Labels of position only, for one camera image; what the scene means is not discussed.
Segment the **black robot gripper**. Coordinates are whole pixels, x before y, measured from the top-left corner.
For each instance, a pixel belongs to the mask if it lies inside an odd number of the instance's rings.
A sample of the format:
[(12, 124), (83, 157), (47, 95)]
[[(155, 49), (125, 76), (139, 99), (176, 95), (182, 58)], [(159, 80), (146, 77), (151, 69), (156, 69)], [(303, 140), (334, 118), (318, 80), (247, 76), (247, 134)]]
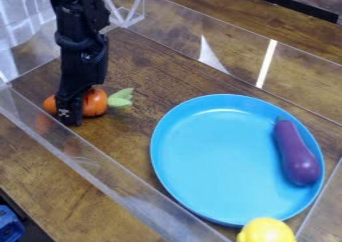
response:
[(104, 83), (107, 75), (108, 38), (97, 34), (76, 42), (56, 32), (55, 40), (61, 53), (60, 88), (55, 95), (56, 118), (67, 126), (80, 126), (85, 94), (92, 85)]

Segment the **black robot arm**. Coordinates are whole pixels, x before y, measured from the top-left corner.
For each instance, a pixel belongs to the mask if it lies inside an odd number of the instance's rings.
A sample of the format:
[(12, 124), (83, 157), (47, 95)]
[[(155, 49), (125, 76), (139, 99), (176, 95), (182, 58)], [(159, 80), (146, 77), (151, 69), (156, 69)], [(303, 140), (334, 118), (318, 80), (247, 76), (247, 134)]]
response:
[(55, 95), (57, 120), (79, 126), (83, 101), (93, 85), (104, 83), (108, 38), (100, 30), (109, 25), (103, 0), (49, 0), (56, 15), (55, 42), (60, 47), (61, 75)]

